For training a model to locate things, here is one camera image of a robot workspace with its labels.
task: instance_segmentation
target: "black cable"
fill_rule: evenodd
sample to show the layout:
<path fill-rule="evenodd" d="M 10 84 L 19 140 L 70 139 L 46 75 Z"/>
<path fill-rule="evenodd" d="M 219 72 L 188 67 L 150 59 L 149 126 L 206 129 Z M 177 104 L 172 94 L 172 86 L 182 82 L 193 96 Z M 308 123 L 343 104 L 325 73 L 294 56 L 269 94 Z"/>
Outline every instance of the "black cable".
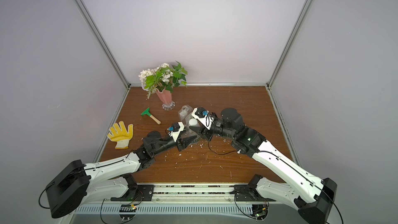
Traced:
<path fill-rule="evenodd" d="M 236 196 L 235 196 L 235 195 L 234 195 L 234 202 L 235 202 L 236 207 L 239 209 L 239 211 L 242 212 L 242 214 L 246 215 L 247 217 L 249 217 L 249 218 L 251 218 L 251 219 L 257 220 L 257 218 L 250 217 L 250 216 L 248 216 L 247 214 L 245 214 L 245 213 L 238 207 L 238 204 L 236 204 Z"/>
<path fill-rule="evenodd" d="M 140 205 L 141 202 L 142 202 L 142 200 L 144 199 L 144 193 L 142 193 L 142 191 L 140 191 L 140 193 L 141 193 L 141 201 L 140 201 L 137 205 L 135 205 L 135 207 L 138 206 L 138 205 Z M 129 204 L 127 204 L 127 205 L 130 205 L 130 206 L 131 206 L 131 204 L 132 204 L 133 202 L 135 202 L 135 200 L 137 200 L 137 198 L 138 198 L 138 196 L 137 196 L 131 203 L 129 203 Z M 104 201 L 105 201 L 105 199 L 102 201 L 101 208 L 100 208 L 100 210 L 99 210 L 99 216 L 101 217 L 101 221 L 102 221 L 103 223 L 108 224 L 108 223 L 106 223 L 105 221 L 103 221 L 103 219 L 102 219 L 102 205 L 103 205 L 103 202 L 104 202 Z M 123 224 L 123 223 L 129 222 L 129 221 L 131 221 L 131 220 L 133 219 L 133 217 L 131 217 L 128 221 L 121 222 L 121 223 L 118 223 L 118 224 Z"/>
<path fill-rule="evenodd" d="M 134 150 L 131 150 L 131 151 L 127 154 L 126 158 L 130 155 L 130 153 L 131 153 L 132 151 L 134 151 Z M 109 165 L 112 165 L 112 164 L 115 164 L 115 163 L 118 163 L 118 162 L 122 162 L 122 161 L 124 161 L 124 159 L 119 160 L 119 161 L 116 161 L 116 162 L 113 162 L 113 163 L 110 163 L 110 164 L 107 164 L 107 165 L 102 165 L 102 166 L 98 166 L 98 167 L 94 167 L 94 168 L 83 169 L 83 170 L 80 170 L 80 171 L 78 171 L 78 172 L 70 173 L 69 175 L 67 175 L 67 177 L 72 176 L 72 175 L 74 175 L 74 174 L 78 174 L 78 173 L 80 173 L 80 172 L 84 172 L 84 171 L 86 171 L 86 170 L 90 170 L 90 169 L 99 169 L 99 168 L 102 168 L 102 167 L 105 167 L 105 166 L 109 166 Z"/>
<path fill-rule="evenodd" d="M 137 205 L 134 205 L 134 206 L 140 205 L 141 202 L 142 202 L 142 200 L 144 199 L 144 193 L 142 193 L 142 191 L 140 191 L 140 193 L 141 193 L 141 201 L 140 201 Z M 135 202 L 135 200 L 137 200 L 137 198 L 138 198 L 138 195 L 137 195 L 137 197 L 136 197 L 131 203 L 129 203 L 129 204 L 127 204 L 127 205 L 130 205 L 130 206 L 131 206 L 131 204 L 132 204 L 133 202 Z"/>
<path fill-rule="evenodd" d="M 283 161 L 283 160 L 280 159 L 277 155 L 275 155 L 274 153 L 269 152 L 269 151 L 259 151 L 259 152 L 253 152 L 253 153 L 246 153 L 246 155 L 248 155 L 248 154 L 260 153 L 260 152 L 266 152 L 266 153 L 270 153 L 270 154 L 274 155 L 278 160 L 281 160 L 281 161 L 284 162 L 287 166 L 291 167 L 295 172 L 297 172 L 300 176 L 302 176 L 302 177 L 303 177 L 306 181 L 308 181 L 312 186 L 315 186 L 317 189 L 319 189 L 321 192 L 323 192 L 323 193 L 329 198 L 329 200 L 332 202 L 332 204 L 336 207 L 336 210 L 337 210 L 337 212 L 338 212 L 339 215 L 340 215 L 341 224 L 344 224 L 343 217 L 341 216 L 340 210 L 339 210 L 339 208 L 336 206 L 336 204 L 334 203 L 334 201 L 331 199 L 331 197 L 329 197 L 329 196 L 326 194 L 326 192 L 323 191 L 320 187 L 314 185 L 310 180 L 308 180 L 305 176 L 303 176 L 300 172 L 298 172 L 298 171 L 297 171 L 295 168 L 293 168 L 290 164 L 288 164 L 287 162 Z"/>
<path fill-rule="evenodd" d="M 229 153 L 232 153 L 232 152 L 236 152 L 236 150 L 235 150 L 235 151 L 226 152 L 226 153 L 217 153 L 217 152 L 213 151 L 213 150 L 210 148 L 210 142 L 207 142 L 207 146 L 209 147 L 209 150 L 211 150 L 211 152 L 213 152 L 214 154 L 217 154 L 217 155 L 226 155 L 226 154 L 229 154 Z"/>
<path fill-rule="evenodd" d="M 205 120 L 206 120 L 206 127 L 208 127 L 210 125 L 210 113 L 209 113 L 209 111 L 207 111 L 207 115 L 206 115 Z"/>
<path fill-rule="evenodd" d="M 101 221 L 102 221 L 102 223 L 104 223 L 104 224 L 108 224 L 108 223 L 106 223 L 105 221 L 103 221 L 103 219 L 102 219 L 102 205 L 103 205 L 103 202 L 104 202 L 104 201 L 105 201 L 105 199 L 103 199 L 103 200 L 102 200 L 101 208 L 100 208 L 100 210 L 99 210 L 99 216 L 100 216 L 100 218 L 101 218 Z M 124 223 L 127 223 L 127 222 L 131 221 L 133 217 L 129 218 L 129 220 L 128 220 L 128 221 L 125 221 L 125 222 L 120 222 L 120 223 L 118 223 L 118 224 L 124 224 Z"/>
<path fill-rule="evenodd" d="M 55 182 L 52 182 L 52 184 L 50 184 L 49 186 L 47 186 L 47 187 L 41 192 L 41 194 L 40 194 L 40 196 L 39 196 L 39 206 L 40 206 L 40 207 L 45 208 L 45 209 L 50 209 L 49 207 L 44 207 L 44 206 L 40 203 L 40 199 L 41 199 L 41 196 L 43 195 L 43 193 L 44 193 L 49 187 L 53 186 L 54 184 L 55 184 Z"/>

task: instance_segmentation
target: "glass vase base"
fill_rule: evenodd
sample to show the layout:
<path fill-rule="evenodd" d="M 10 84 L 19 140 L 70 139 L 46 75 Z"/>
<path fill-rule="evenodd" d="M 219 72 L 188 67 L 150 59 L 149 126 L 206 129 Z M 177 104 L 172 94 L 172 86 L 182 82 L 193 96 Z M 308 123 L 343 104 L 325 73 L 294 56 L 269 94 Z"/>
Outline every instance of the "glass vase base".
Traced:
<path fill-rule="evenodd" d="M 172 101 L 170 105 L 163 104 L 162 108 L 166 111 L 169 111 L 169 110 L 172 110 L 175 106 L 176 106 L 176 103 L 174 101 Z"/>

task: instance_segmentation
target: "yellow glove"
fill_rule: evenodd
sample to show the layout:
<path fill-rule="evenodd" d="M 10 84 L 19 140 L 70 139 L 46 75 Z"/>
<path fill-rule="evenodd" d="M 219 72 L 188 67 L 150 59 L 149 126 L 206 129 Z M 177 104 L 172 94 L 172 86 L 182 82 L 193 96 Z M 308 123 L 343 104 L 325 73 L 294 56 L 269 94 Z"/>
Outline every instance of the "yellow glove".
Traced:
<path fill-rule="evenodd" d="M 115 149 L 127 149 L 132 138 L 132 124 L 129 124 L 128 132 L 123 121 L 120 121 L 119 125 L 117 123 L 113 124 L 113 127 L 109 129 L 108 138 L 112 142 L 117 142 Z"/>

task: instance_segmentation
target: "wooden handle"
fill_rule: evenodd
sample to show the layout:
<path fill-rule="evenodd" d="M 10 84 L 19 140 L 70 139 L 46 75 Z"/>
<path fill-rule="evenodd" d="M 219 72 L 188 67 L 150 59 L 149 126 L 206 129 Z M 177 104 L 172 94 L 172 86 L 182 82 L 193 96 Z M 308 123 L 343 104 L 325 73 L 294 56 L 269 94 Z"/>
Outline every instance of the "wooden handle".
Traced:
<path fill-rule="evenodd" d="M 151 117 L 157 124 L 160 124 L 160 123 L 161 123 L 157 118 L 155 118 L 155 116 L 151 115 L 150 117 Z"/>

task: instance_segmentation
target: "clear plastic bottle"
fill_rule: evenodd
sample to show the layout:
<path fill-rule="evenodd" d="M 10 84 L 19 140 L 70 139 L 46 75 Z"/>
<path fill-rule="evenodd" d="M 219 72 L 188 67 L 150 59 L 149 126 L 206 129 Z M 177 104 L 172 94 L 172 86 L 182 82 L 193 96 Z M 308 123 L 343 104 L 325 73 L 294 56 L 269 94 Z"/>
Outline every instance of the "clear plastic bottle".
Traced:
<path fill-rule="evenodd" d="M 188 120 L 186 120 L 186 117 L 191 116 L 192 110 L 193 110 L 192 107 L 190 107 L 189 105 L 185 105 L 185 106 L 182 106 L 182 108 L 178 111 L 178 117 L 180 118 L 180 121 L 184 125 L 187 125 L 188 124 L 187 121 L 189 121 L 189 119 L 191 119 L 191 118 L 189 118 Z"/>
<path fill-rule="evenodd" d="M 200 137 L 192 131 L 189 126 L 194 125 L 196 127 L 199 127 L 200 124 L 196 119 L 192 117 L 192 111 L 193 108 L 190 107 L 189 105 L 182 106 L 182 108 L 178 111 L 178 117 L 180 118 L 180 121 L 185 125 L 186 131 L 183 134 L 183 138 L 187 138 L 190 136 L 197 136 L 195 140 L 192 142 L 192 144 L 195 144 L 199 142 Z"/>

